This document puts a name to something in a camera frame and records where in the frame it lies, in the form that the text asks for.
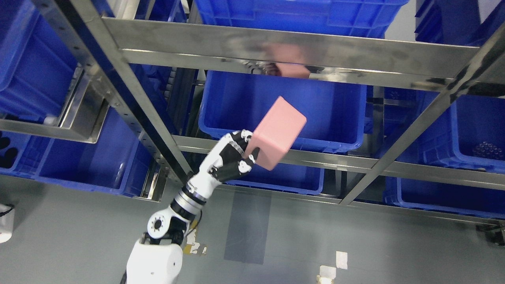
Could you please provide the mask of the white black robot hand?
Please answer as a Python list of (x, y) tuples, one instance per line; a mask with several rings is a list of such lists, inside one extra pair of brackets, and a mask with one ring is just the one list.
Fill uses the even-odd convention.
[(227, 133), (204, 158), (198, 172), (189, 178), (183, 191), (202, 201), (207, 201), (216, 187), (226, 181), (249, 174), (256, 164), (259, 148), (246, 154), (253, 133), (242, 130)]

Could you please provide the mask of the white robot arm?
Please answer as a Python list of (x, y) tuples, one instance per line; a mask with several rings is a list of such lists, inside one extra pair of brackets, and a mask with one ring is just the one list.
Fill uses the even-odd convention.
[(186, 185), (165, 209), (152, 214), (135, 241), (121, 284), (174, 284), (183, 264), (183, 243), (212, 189)]

